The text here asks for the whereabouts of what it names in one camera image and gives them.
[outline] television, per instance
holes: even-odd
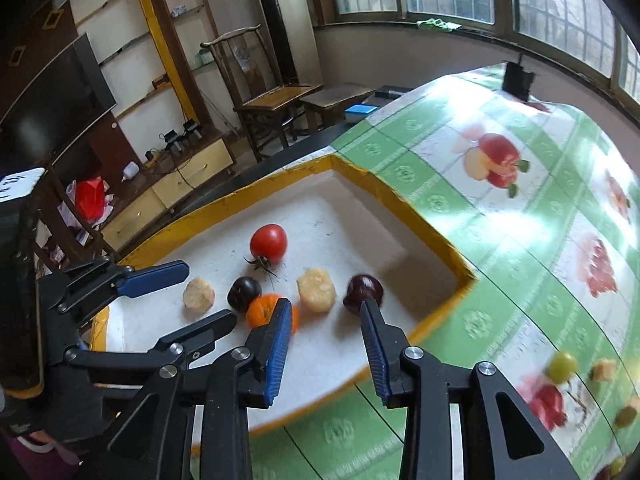
[[[26,164],[55,162],[115,104],[83,34],[31,81],[2,118],[0,150]]]

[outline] green checkered tablecloth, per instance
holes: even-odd
[[[478,282],[422,346],[443,362],[495,362],[517,388],[556,349],[578,374],[561,387],[567,423],[552,435],[582,479],[640,440],[614,425],[640,386],[640,187],[609,137],[569,105],[531,107],[499,89],[504,66],[444,76],[339,137],[445,235]],[[503,171],[505,165],[518,171]],[[614,359],[609,383],[590,380]],[[370,381],[252,439],[257,480],[398,478],[404,410]],[[454,464],[462,478],[462,464]]]

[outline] red bag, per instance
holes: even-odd
[[[83,180],[76,185],[76,207],[87,221],[97,220],[104,213],[104,182],[100,177]]]

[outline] drawer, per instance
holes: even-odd
[[[189,184],[193,187],[198,187],[232,164],[231,155],[224,141],[220,139],[193,155],[191,160],[183,168],[180,168],[180,172]],[[185,187],[187,191],[191,191],[191,188],[185,182],[178,184],[178,186]]]
[[[172,207],[191,191],[191,188],[184,183],[180,173],[177,171],[162,177],[159,182],[153,185],[152,189],[167,208]]]
[[[107,243],[118,250],[146,225],[160,216],[166,207],[153,191],[149,189],[140,195],[102,230]]]

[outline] yellow tape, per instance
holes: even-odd
[[[372,194],[382,205],[389,209],[396,218],[411,229],[427,247],[437,254],[457,277],[455,293],[418,323],[414,330],[408,335],[409,341],[413,344],[423,341],[447,318],[458,303],[468,294],[476,280],[474,274],[462,256],[456,251],[456,248],[422,218],[404,198],[396,194],[392,188],[374,174],[354,166],[338,155],[325,155],[299,164],[288,170],[279,171],[222,197],[215,202],[207,204],[157,232],[131,254],[126,256],[120,264],[131,265],[137,269],[152,266],[195,235],[222,222],[224,219],[235,215],[287,186],[291,186],[307,176],[324,173],[329,170],[337,171],[337,173],[340,173],[344,178],[353,182],[359,188]],[[91,338],[92,349],[103,351],[106,348],[107,323],[108,311],[105,309],[94,322]],[[364,367],[349,381],[322,399],[304,408],[300,408],[295,412],[289,413],[283,418],[261,426],[257,430],[253,430],[252,434],[264,433],[280,427],[314,410],[321,404],[335,399],[335,397],[350,388],[354,382],[365,379],[368,372],[369,368]]]

